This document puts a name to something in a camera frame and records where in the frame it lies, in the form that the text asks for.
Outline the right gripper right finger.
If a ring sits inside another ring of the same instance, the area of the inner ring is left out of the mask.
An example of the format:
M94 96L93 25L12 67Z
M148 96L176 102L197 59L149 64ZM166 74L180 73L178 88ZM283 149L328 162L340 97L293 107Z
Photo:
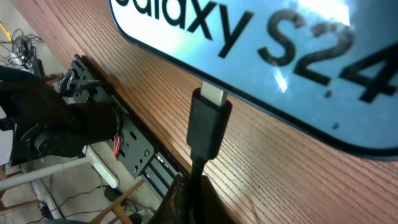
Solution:
M241 224L242 221L225 205L208 176L201 177L201 209L203 223Z

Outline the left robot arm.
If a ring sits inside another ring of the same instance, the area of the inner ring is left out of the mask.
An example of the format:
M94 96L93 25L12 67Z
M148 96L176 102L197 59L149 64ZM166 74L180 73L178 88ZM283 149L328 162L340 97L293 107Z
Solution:
M1 67L1 164L75 157L85 145L120 133L123 118L110 104L66 103L53 88L62 76Z

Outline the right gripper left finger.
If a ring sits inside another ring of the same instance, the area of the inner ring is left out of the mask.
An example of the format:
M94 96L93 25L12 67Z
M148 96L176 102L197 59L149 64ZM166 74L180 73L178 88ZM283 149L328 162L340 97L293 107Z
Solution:
M187 178L177 174L157 211L147 224L190 223Z

